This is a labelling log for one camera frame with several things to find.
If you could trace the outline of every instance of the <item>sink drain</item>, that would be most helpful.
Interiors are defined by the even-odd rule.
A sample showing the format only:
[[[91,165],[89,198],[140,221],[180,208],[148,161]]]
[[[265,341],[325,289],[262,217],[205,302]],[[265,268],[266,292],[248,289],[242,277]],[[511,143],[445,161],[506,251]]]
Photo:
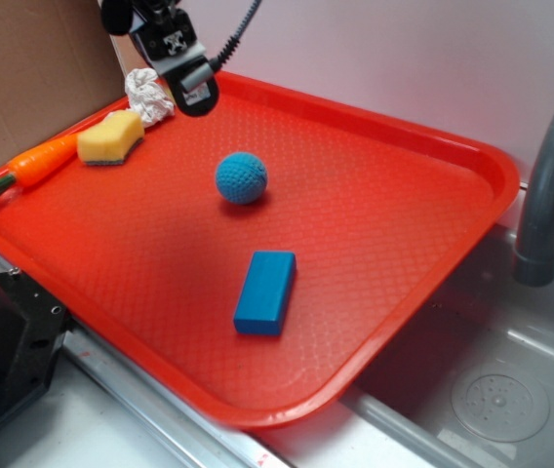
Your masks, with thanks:
[[[532,376],[491,363],[471,368],[455,382],[453,410],[474,434],[496,442],[523,441],[548,419],[548,397]]]

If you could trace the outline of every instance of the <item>blue foam block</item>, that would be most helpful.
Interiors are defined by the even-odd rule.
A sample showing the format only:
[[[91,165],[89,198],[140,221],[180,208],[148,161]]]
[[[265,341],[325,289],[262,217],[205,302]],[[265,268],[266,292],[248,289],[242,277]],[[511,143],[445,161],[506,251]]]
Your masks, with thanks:
[[[296,271],[292,252],[254,253],[234,315],[237,332],[281,333]]]

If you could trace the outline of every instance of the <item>white wall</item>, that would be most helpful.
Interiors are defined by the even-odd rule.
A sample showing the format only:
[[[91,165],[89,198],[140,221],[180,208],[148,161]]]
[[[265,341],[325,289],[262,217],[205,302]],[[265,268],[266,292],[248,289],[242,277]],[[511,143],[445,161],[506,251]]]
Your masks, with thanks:
[[[209,57],[251,0],[184,0]],[[264,0],[225,69],[493,144],[527,180],[554,114],[554,0]]]

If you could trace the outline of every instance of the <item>black cable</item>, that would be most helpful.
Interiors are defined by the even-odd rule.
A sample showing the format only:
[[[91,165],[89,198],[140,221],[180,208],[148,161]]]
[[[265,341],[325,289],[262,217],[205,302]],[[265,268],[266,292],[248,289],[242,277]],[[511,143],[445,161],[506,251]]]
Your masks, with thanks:
[[[231,59],[231,56],[238,47],[238,44],[240,44],[240,39],[242,38],[242,35],[244,34],[245,30],[249,26],[249,23],[256,14],[257,8],[259,7],[260,3],[261,0],[254,0],[254,3],[247,11],[247,14],[238,26],[238,29],[236,29],[235,34],[227,40],[225,47],[222,48],[218,56],[210,60],[210,67],[213,71],[219,71],[222,66],[225,65],[225,63],[229,59]]]

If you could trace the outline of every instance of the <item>cardboard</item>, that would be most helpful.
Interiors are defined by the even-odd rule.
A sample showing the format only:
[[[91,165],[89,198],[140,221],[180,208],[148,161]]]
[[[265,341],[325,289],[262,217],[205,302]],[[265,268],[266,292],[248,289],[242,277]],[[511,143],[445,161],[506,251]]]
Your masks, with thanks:
[[[96,0],[0,2],[0,166],[123,95]]]

